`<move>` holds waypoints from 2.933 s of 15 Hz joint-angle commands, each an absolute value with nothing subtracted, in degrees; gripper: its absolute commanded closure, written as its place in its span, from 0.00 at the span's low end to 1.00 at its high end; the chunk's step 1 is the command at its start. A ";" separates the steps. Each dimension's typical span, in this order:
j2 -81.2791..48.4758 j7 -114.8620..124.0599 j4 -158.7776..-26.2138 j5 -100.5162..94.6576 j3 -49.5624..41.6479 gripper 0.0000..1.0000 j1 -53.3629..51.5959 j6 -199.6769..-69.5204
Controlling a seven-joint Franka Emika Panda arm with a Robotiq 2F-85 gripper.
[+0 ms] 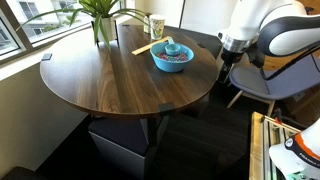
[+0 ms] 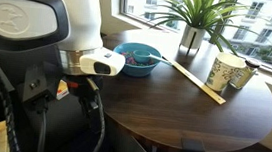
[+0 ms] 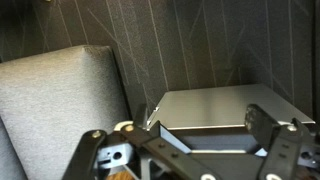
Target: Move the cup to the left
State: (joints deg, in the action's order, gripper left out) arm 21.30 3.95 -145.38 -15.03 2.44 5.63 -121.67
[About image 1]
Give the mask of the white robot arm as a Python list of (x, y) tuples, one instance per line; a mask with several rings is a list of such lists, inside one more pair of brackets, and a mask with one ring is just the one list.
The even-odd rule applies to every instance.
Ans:
[(320, 15), (308, 15), (298, 0), (238, 0), (227, 29), (219, 32), (223, 61), (218, 80), (224, 82), (244, 53), (284, 57), (320, 42)]

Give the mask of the white orange robot base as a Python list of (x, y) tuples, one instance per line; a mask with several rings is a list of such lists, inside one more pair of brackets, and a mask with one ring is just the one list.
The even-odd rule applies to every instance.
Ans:
[(286, 180), (320, 180), (320, 119), (271, 146), (269, 156)]

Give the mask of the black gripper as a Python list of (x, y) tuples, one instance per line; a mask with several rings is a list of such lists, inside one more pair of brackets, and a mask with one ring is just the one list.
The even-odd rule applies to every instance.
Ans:
[(218, 77), (218, 81), (220, 83), (224, 83), (226, 81), (231, 67), (235, 63), (238, 63), (241, 60), (242, 56), (242, 53), (231, 52), (226, 50), (225, 48), (222, 49), (222, 54), (220, 55), (220, 57), (223, 61), (223, 64)]

